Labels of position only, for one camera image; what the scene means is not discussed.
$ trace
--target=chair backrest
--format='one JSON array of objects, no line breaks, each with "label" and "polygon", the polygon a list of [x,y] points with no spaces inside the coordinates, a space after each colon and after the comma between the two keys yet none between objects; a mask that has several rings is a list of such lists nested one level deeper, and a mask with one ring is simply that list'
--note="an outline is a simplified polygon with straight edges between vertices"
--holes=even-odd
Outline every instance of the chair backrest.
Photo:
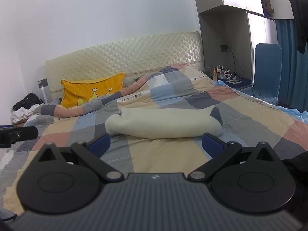
[{"label": "chair backrest", "polygon": [[282,49],[278,44],[256,46],[254,84],[260,91],[278,97],[281,78]]}]

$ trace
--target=power outlet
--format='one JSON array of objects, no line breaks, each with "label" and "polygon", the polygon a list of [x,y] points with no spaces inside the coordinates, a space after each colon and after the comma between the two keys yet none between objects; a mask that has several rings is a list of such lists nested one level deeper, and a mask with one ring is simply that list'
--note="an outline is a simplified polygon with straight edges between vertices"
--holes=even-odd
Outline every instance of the power outlet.
[{"label": "power outlet", "polygon": [[227,45],[220,45],[220,51],[221,52],[226,52],[227,49],[228,49]]}]

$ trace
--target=hanging clothes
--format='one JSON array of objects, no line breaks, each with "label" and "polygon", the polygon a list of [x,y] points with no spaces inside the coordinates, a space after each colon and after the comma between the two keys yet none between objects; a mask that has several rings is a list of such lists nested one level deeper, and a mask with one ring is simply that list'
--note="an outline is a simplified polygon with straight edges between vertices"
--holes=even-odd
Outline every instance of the hanging clothes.
[{"label": "hanging clothes", "polygon": [[308,0],[289,0],[297,31],[297,50],[304,54],[308,40]]}]

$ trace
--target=pillow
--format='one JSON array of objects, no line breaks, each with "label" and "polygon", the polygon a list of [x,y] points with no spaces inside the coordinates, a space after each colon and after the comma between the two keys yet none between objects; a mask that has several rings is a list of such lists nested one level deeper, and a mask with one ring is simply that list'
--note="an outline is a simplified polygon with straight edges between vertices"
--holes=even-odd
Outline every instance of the pillow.
[{"label": "pillow", "polygon": [[79,106],[102,95],[118,92],[123,88],[125,73],[87,81],[70,82],[62,80],[64,97],[61,105],[65,108]]}]

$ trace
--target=small logo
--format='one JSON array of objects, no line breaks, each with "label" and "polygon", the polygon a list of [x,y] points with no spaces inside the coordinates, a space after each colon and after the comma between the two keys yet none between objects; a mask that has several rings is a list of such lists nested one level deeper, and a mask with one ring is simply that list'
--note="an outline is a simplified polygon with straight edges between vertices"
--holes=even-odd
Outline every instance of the small logo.
[{"label": "small logo", "polygon": [[151,178],[152,178],[153,180],[157,180],[157,179],[160,178],[160,176],[159,176],[159,175],[154,175],[154,176],[152,176]]}]

